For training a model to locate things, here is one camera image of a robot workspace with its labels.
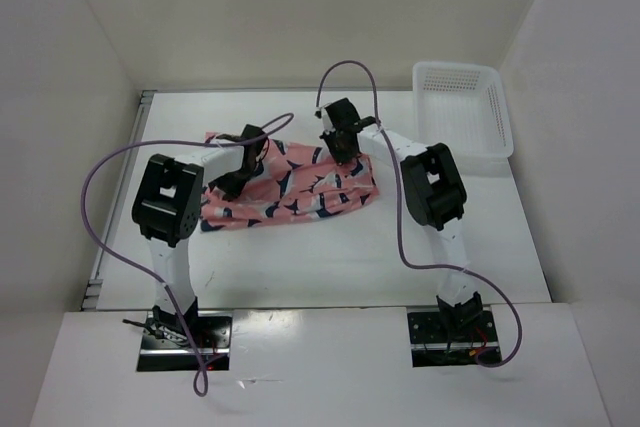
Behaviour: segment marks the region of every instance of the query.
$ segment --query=white tabletop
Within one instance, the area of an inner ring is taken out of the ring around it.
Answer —
[[[368,92],[327,92],[323,101],[349,97],[362,116],[372,113]],[[314,113],[315,93],[205,92],[156,94],[143,140],[202,140],[205,131],[239,133],[246,123],[262,125],[293,112],[293,122],[275,137],[322,145]],[[381,92],[380,111],[388,129],[415,137],[411,92]],[[110,244],[148,265],[150,253],[131,206],[148,158],[177,155],[189,147],[140,149],[126,195],[119,203]],[[403,266],[395,238],[395,186],[391,168],[374,162],[381,195],[369,206],[344,216],[308,224],[270,226],[232,232],[199,230],[191,237],[191,279],[202,308],[302,308],[394,306],[435,303],[441,273]],[[468,192],[463,229],[470,268],[498,283],[514,302],[549,302],[549,293],[507,161],[484,175],[465,175]],[[424,232],[405,215],[405,244],[415,262],[432,255]],[[153,281],[104,256],[98,309],[149,309]],[[502,302],[480,286],[486,303]]]
[[[518,306],[512,363],[412,368],[406,310],[237,311],[228,372],[136,373],[143,313],[65,316],[31,427],[609,425],[569,306]],[[504,349],[506,306],[493,308]]]

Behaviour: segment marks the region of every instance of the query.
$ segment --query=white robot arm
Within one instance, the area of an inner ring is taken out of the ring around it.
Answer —
[[[391,152],[375,119],[361,119],[348,99],[319,107],[316,117],[323,123],[321,138],[338,164],[364,153],[392,165]],[[466,267],[469,260],[461,219],[467,193],[449,148],[444,144],[427,146],[387,129],[385,133],[400,165],[407,209],[424,228],[435,263]],[[474,294],[471,277],[451,270],[438,290],[439,301],[452,308],[476,302]]]
[[[247,125],[240,140],[261,135],[261,129]],[[156,154],[147,163],[133,204],[133,221],[149,243],[154,272],[171,287],[190,328],[198,320],[198,300],[189,275],[189,237],[200,218],[202,189],[215,179],[227,195],[237,197],[265,141],[244,147],[205,147],[175,158]],[[174,338],[183,334],[175,307],[160,283],[156,283],[153,314],[154,330]]]

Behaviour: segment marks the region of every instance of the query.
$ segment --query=pink cloth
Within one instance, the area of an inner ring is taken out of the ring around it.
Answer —
[[[359,209],[378,195],[366,155],[339,166],[326,147],[272,139],[264,152],[237,199],[223,200],[218,188],[205,190],[203,231],[323,219]]]

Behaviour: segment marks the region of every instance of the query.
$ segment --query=purple cable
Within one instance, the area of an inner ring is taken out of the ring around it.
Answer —
[[[474,359],[475,359],[476,363],[478,365],[481,365],[482,367],[501,367],[501,366],[511,362],[511,360],[516,356],[516,354],[520,350],[520,346],[522,345],[522,321],[520,320],[520,315],[518,314],[518,311],[516,310],[515,305],[513,305],[513,302],[511,302],[511,300],[507,297],[507,295],[504,293],[504,291],[500,287],[498,287],[496,284],[494,284],[491,280],[489,280],[485,276],[483,276],[481,274],[478,274],[476,272],[473,272],[472,270],[468,270],[468,269],[466,269],[464,267],[460,267],[458,265],[450,265],[450,264],[419,265],[419,264],[413,264],[407,259],[407,256],[406,256],[405,251],[404,251],[404,242],[402,240],[402,180],[401,180],[402,178],[401,178],[401,174],[400,174],[400,166],[398,164],[398,159],[396,158],[396,155],[395,155],[395,150],[393,148],[393,144],[391,143],[391,140],[389,139],[389,136],[384,131],[384,128],[382,127],[382,124],[380,122],[380,115],[379,115],[379,112],[378,112],[378,89],[376,87],[376,82],[375,82],[375,80],[373,78],[373,74],[371,73],[371,71],[367,68],[366,65],[364,65],[362,62],[358,62],[357,60],[343,60],[341,62],[337,62],[337,63],[333,64],[331,67],[329,67],[327,69],[325,74],[322,76],[322,80],[320,81],[320,86],[318,87],[318,95],[316,97],[316,107],[320,106],[320,95],[322,94],[322,88],[324,86],[324,82],[327,79],[327,76],[329,75],[329,73],[333,69],[335,69],[336,67],[339,67],[339,66],[345,65],[345,64],[354,64],[354,65],[357,65],[357,66],[361,67],[367,73],[367,75],[369,76],[369,80],[371,81],[371,90],[372,90],[372,93],[373,93],[373,111],[374,111],[374,116],[375,116],[375,119],[376,119],[376,124],[378,125],[378,128],[380,129],[380,133],[382,134],[382,137],[384,138],[384,141],[387,144],[387,148],[389,149],[389,152],[391,153],[391,164],[393,165],[393,172],[395,174],[395,180],[396,180],[396,238],[398,240],[398,254],[400,255],[400,259],[402,260],[402,263],[404,265],[406,265],[407,267],[409,267],[410,269],[415,269],[415,270],[444,269],[444,270],[453,270],[453,271],[456,271],[456,272],[463,272],[463,273],[465,273],[467,275],[470,275],[471,277],[474,277],[474,278],[484,282],[489,287],[491,287],[493,290],[495,290],[500,295],[500,297],[502,297],[504,299],[505,303],[509,306],[509,308],[511,309],[511,312],[513,312],[514,318],[516,319],[516,325],[518,326],[518,337],[516,339],[516,345],[514,346],[514,348],[511,351],[511,353],[500,362],[487,364],[487,363],[483,362],[480,359],[481,355],[484,355],[489,350],[496,350],[497,349],[496,347],[492,347],[490,349],[483,350],[481,353],[476,354]]]
[[[145,147],[145,146],[148,146],[148,145],[188,145],[188,146],[192,146],[192,147],[211,147],[211,148],[229,148],[229,147],[238,147],[238,146],[244,146],[244,145],[251,145],[251,144],[253,144],[255,142],[258,142],[260,140],[266,139],[270,135],[275,134],[279,130],[281,130],[284,127],[286,127],[287,125],[289,125],[289,123],[293,120],[293,114],[292,113],[287,113],[287,114],[280,115],[280,116],[276,117],[275,119],[267,122],[265,125],[263,125],[262,129],[264,130],[267,127],[270,127],[271,125],[273,125],[276,122],[279,122],[279,121],[281,121],[283,119],[285,119],[285,120],[281,125],[279,125],[278,127],[274,128],[273,130],[270,130],[270,131],[266,132],[264,135],[261,135],[259,137],[254,138],[254,139],[242,140],[242,141],[239,141],[239,142],[229,142],[229,143],[224,143],[224,144],[207,144],[207,143],[203,143],[203,142],[191,142],[191,141],[187,141],[187,140],[147,140],[147,141],[143,141],[143,142],[134,142],[133,144],[125,145],[124,147],[121,147],[121,148],[119,148],[117,150],[114,150],[110,154],[108,154],[105,157],[103,157],[89,171],[89,174],[87,174],[87,177],[86,177],[86,179],[84,181],[84,184],[82,185],[82,192],[80,194],[80,214],[82,216],[82,222],[84,224],[84,228],[89,233],[89,236],[91,237],[91,239],[102,250],[107,252],[109,255],[111,255],[111,256],[115,257],[116,259],[120,260],[121,262],[124,262],[125,264],[129,264],[130,266],[135,267],[136,269],[138,269],[138,270],[144,272],[145,274],[153,277],[156,281],[158,281],[158,282],[160,282],[160,284],[162,284],[162,286],[164,287],[164,290],[167,292],[167,295],[169,296],[169,300],[171,301],[171,303],[173,304],[173,307],[176,310],[176,315],[178,316],[178,321],[180,322],[180,325],[182,326],[182,329],[184,330],[184,333],[185,333],[185,335],[187,337],[187,340],[189,342],[189,346],[193,350],[193,353],[194,353],[194,355],[196,357],[196,360],[198,362],[198,372],[196,373],[195,377],[193,378],[193,390],[200,397],[204,397],[205,395],[207,395],[207,392],[209,391],[209,376],[207,375],[207,366],[211,365],[218,358],[222,357],[222,355],[214,356],[212,359],[210,359],[207,362],[205,362],[204,358],[200,354],[200,351],[198,350],[198,345],[196,344],[196,342],[195,342],[195,340],[193,338],[193,335],[191,334],[191,331],[189,330],[189,326],[187,325],[187,322],[186,322],[186,320],[184,318],[184,314],[180,310],[180,306],[178,305],[178,301],[176,300],[175,296],[173,295],[173,292],[171,291],[171,288],[169,287],[169,285],[167,285],[165,280],[162,277],[160,277],[158,274],[156,274],[153,270],[148,269],[147,267],[145,267],[145,266],[143,266],[143,265],[141,265],[141,264],[139,264],[139,263],[127,258],[127,257],[125,257],[122,254],[119,254],[115,250],[111,249],[111,247],[106,245],[104,242],[102,242],[102,240],[100,239],[98,234],[96,234],[96,232],[93,230],[93,227],[89,223],[89,216],[87,215],[87,192],[89,190],[89,185],[91,184],[91,180],[95,176],[96,172],[98,172],[98,170],[100,170],[100,168],[104,164],[106,164],[108,161],[110,161],[114,157],[116,157],[116,156],[118,156],[118,155],[120,155],[120,154],[122,154],[124,152],[127,152],[128,150],[138,149],[140,147]],[[203,386],[202,390],[200,390],[199,387],[198,387],[198,378],[200,377],[200,375],[204,376],[204,381],[203,381],[204,382],[204,386]]]

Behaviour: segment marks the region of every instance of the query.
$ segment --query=purple wire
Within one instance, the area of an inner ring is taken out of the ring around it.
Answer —
[[[516,319],[516,325],[518,326],[518,337],[516,339],[516,345],[514,346],[513,350],[511,351],[511,353],[505,357],[502,361],[500,362],[496,362],[496,363],[485,363],[480,359],[481,355],[484,355],[486,352],[488,352],[489,350],[496,350],[496,347],[492,347],[490,349],[486,349],[483,350],[481,353],[478,353],[475,355],[474,359],[476,361],[476,363],[478,365],[481,365],[483,367],[501,367],[507,363],[509,363],[518,353],[518,351],[520,350],[520,346],[522,345],[522,321],[520,320],[520,315],[518,314],[518,311],[515,307],[515,305],[513,305],[513,302],[511,302],[511,300],[507,297],[507,295],[504,293],[504,291],[498,287],[495,283],[493,283],[491,280],[489,280],[488,278],[486,278],[484,275],[478,274],[476,272],[473,272],[472,270],[468,270],[464,267],[460,267],[458,265],[450,265],[450,264],[426,264],[426,265],[420,265],[420,264],[414,264],[412,262],[410,262],[407,259],[406,253],[404,251],[404,242],[402,240],[402,177],[400,174],[400,165],[398,164],[398,159],[396,158],[395,155],[395,149],[393,148],[393,144],[391,143],[391,140],[389,139],[389,136],[387,135],[387,133],[384,131],[382,124],[380,122],[380,115],[378,112],[378,89],[376,87],[376,82],[373,78],[373,74],[371,73],[371,71],[367,68],[366,65],[364,65],[362,62],[358,62],[357,60],[343,60],[340,62],[337,62],[335,64],[333,64],[331,67],[329,67],[327,69],[327,71],[325,72],[325,74],[322,76],[322,80],[320,81],[320,86],[318,87],[318,95],[316,97],[316,107],[320,106],[320,95],[322,94],[322,88],[324,87],[324,82],[327,79],[327,76],[329,75],[329,73],[335,69],[336,67],[339,67],[341,65],[345,65],[345,64],[354,64],[357,65],[359,67],[361,67],[369,76],[369,80],[371,81],[371,90],[373,93],[373,111],[374,111],[374,116],[376,119],[376,124],[378,125],[378,128],[380,129],[380,133],[382,134],[382,137],[384,138],[385,143],[387,144],[387,148],[389,149],[389,152],[391,153],[391,164],[393,166],[393,172],[395,174],[395,181],[396,181],[396,238],[398,240],[398,254],[400,255],[400,259],[402,260],[402,263],[404,265],[406,265],[407,267],[409,267],[410,269],[414,269],[414,270],[436,270],[436,269],[443,269],[443,270],[453,270],[456,272],[463,272],[471,277],[474,277],[482,282],[484,282],[485,284],[487,284],[489,287],[491,287],[493,290],[495,290],[500,297],[502,297],[505,301],[505,303],[509,306],[509,308],[511,309],[511,312],[513,312],[513,316]]]
[[[109,162],[114,157],[116,157],[116,156],[118,156],[120,154],[123,154],[124,152],[127,152],[129,150],[138,149],[140,147],[146,147],[146,146],[149,146],[149,145],[188,145],[188,146],[192,146],[192,147],[211,147],[211,148],[223,148],[223,149],[224,148],[229,148],[229,147],[238,147],[238,146],[251,145],[251,144],[253,144],[255,142],[259,142],[260,140],[266,139],[270,135],[275,134],[279,130],[281,130],[284,127],[286,127],[287,125],[289,125],[289,123],[293,120],[293,114],[292,113],[282,114],[282,115],[276,117],[275,119],[267,122],[265,125],[262,126],[262,129],[264,130],[267,127],[270,127],[271,125],[273,125],[276,122],[279,122],[279,121],[281,121],[283,119],[285,119],[285,120],[281,125],[279,125],[278,127],[274,128],[273,130],[270,130],[270,131],[266,132],[264,135],[261,135],[259,137],[253,138],[253,139],[242,140],[242,141],[239,141],[239,142],[229,142],[229,143],[224,143],[224,144],[207,144],[207,143],[203,143],[203,142],[191,142],[191,141],[188,141],[188,140],[146,140],[146,141],[143,141],[143,142],[134,142],[133,144],[125,145],[124,147],[121,147],[121,148],[119,148],[117,150],[114,150],[110,154],[108,154],[105,157],[103,157],[89,171],[89,174],[87,174],[87,177],[86,177],[86,179],[84,181],[84,184],[82,185],[82,192],[80,193],[80,215],[82,216],[82,223],[84,224],[84,228],[89,233],[89,236],[91,237],[91,239],[102,250],[107,252],[112,257],[115,257],[116,259],[120,260],[121,262],[124,262],[125,264],[129,264],[130,266],[135,267],[136,269],[138,269],[138,270],[144,272],[145,274],[153,277],[156,281],[158,281],[158,282],[160,282],[160,284],[162,284],[162,286],[164,287],[164,290],[167,292],[167,295],[169,296],[169,300],[171,301],[171,303],[173,304],[174,309],[176,310],[176,315],[178,316],[178,321],[180,322],[180,325],[182,326],[182,329],[184,330],[184,333],[185,333],[185,335],[187,337],[187,341],[189,342],[189,345],[191,346],[191,349],[193,350],[193,354],[195,355],[196,360],[198,362],[198,372],[196,373],[195,377],[193,378],[193,390],[200,397],[204,397],[205,395],[207,395],[207,392],[209,391],[209,377],[208,377],[208,374],[207,374],[207,366],[209,366],[211,363],[213,363],[219,357],[213,357],[212,359],[210,359],[207,362],[205,362],[204,358],[202,357],[202,354],[200,354],[200,351],[198,350],[198,345],[196,344],[196,341],[194,340],[193,335],[191,334],[191,331],[189,330],[189,326],[187,325],[187,321],[184,318],[184,314],[180,310],[180,306],[178,305],[178,301],[176,300],[176,297],[173,295],[171,287],[169,287],[169,285],[166,283],[166,281],[161,276],[156,274],[153,270],[151,270],[151,269],[149,269],[149,268],[147,268],[147,267],[135,262],[134,260],[131,260],[128,257],[125,257],[122,254],[119,254],[115,250],[111,249],[111,247],[109,247],[107,244],[102,242],[102,239],[100,239],[98,234],[96,234],[96,232],[93,230],[93,227],[89,223],[89,216],[87,214],[87,192],[89,190],[89,185],[91,184],[91,180],[95,176],[96,172],[98,172],[98,170],[100,170],[100,168],[104,164]],[[200,390],[200,388],[198,387],[198,378],[200,377],[200,375],[202,375],[203,379],[204,379],[203,380],[204,386],[203,386],[202,390]]]

